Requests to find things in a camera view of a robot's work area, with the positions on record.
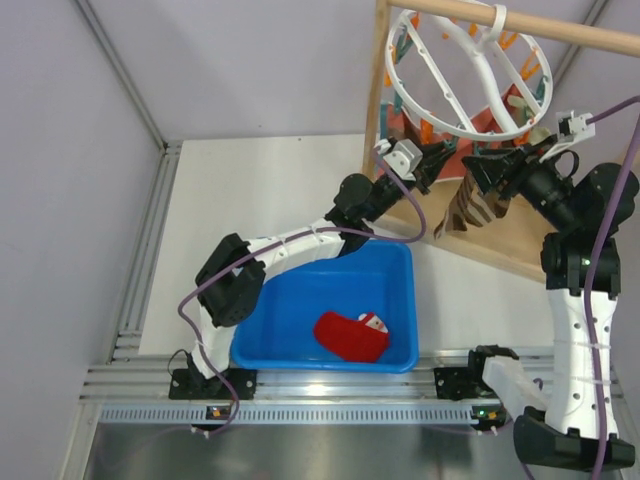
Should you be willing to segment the brown striped sock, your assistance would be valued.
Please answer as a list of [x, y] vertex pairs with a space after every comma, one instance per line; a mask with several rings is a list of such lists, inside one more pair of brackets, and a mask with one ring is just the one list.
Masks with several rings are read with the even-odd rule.
[[474, 193], [474, 180], [470, 173], [467, 173], [456, 194], [452, 198], [445, 215], [434, 230], [434, 238], [439, 239], [451, 232], [464, 232], [469, 225], [481, 227], [479, 219], [469, 211], [469, 201]]
[[479, 190], [474, 190], [466, 205], [466, 222], [481, 228], [496, 219], [503, 218], [508, 212], [510, 203], [510, 199], [501, 198], [497, 192], [483, 194]]

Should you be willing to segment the salmon pink cloth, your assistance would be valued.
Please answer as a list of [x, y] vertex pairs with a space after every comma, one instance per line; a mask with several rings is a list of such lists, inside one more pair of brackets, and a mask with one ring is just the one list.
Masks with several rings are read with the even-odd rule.
[[[500, 132], [501, 129], [488, 107], [471, 117], [472, 124], [480, 133]], [[453, 141], [454, 137], [420, 118], [413, 118], [409, 110], [402, 106], [398, 109], [393, 102], [383, 101], [379, 112], [379, 133], [383, 138], [393, 137], [396, 140], [410, 139], [421, 146], [435, 144], [440, 141]], [[472, 141], [466, 138], [457, 141], [456, 152], [449, 158], [440, 172], [438, 181], [462, 179], [466, 174], [466, 167], [462, 158], [473, 151]]]

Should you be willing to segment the white round clip hanger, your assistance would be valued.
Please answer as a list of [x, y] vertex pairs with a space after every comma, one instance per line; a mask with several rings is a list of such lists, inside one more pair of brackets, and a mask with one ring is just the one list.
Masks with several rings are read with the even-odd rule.
[[379, 131], [407, 120], [422, 142], [535, 142], [553, 96], [549, 61], [533, 37], [401, 10], [385, 44]]

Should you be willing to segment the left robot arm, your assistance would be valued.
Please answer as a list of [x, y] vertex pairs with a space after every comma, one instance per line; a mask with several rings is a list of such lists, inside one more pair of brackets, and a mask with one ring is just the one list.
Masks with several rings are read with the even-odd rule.
[[197, 273], [194, 291], [178, 305], [195, 344], [186, 354], [186, 367], [170, 374], [171, 398], [213, 399], [226, 392], [236, 400], [227, 372], [231, 343], [236, 327], [254, 312], [263, 286], [289, 270], [359, 250], [377, 236], [371, 223], [401, 199], [415, 204], [414, 191], [429, 194], [455, 151], [451, 140], [419, 145], [384, 138], [373, 149], [382, 175], [376, 180], [361, 173], [345, 177], [321, 219], [271, 237], [225, 236]]

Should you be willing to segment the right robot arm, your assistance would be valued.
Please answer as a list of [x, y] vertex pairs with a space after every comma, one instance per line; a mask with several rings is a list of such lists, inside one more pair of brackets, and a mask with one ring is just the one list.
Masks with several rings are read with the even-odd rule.
[[521, 463], [597, 478], [636, 461], [611, 405], [610, 336], [621, 293], [614, 235], [634, 211], [639, 182], [621, 165], [602, 163], [573, 183], [558, 172], [557, 156], [542, 153], [541, 146], [488, 150], [463, 163], [481, 193], [520, 195], [555, 229], [540, 254], [554, 327], [552, 390], [544, 395], [517, 354], [497, 345], [470, 351], [466, 382], [478, 396], [498, 396]]

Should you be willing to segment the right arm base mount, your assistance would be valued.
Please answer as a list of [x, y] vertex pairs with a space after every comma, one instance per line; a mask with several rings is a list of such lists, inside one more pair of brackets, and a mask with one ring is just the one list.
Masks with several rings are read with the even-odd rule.
[[440, 400], [460, 401], [496, 397], [468, 367], [438, 367], [433, 373], [436, 395]]

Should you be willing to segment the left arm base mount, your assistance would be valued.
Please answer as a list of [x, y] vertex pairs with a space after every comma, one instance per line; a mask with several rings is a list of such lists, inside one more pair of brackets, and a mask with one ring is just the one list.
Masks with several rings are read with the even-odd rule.
[[[257, 386], [257, 371], [229, 368], [223, 377], [235, 390], [240, 400], [252, 400]], [[171, 400], [232, 400], [231, 390], [216, 376], [206, 379], [196, 368], [191, 355], [187, 355], [187, 366], [170, 373], [168, 397]]]

